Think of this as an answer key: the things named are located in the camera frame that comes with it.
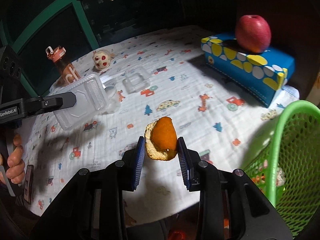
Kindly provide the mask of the person left hand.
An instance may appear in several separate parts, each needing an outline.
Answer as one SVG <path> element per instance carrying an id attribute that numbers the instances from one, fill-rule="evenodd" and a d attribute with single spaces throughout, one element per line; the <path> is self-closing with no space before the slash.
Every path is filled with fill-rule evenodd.
<path id="1" fill-rule="evenodd" d="M 6 171 L 6 176 L 13 184 L 20 184 L 25 176 L 25 162 L 22 159 L 24 152 L 22 138 L 18 133 L 16 133 L 13 138 L 13 145 L 16 148 L 9 154 L 7 159 L 7 165 L 9 168 Z"/>

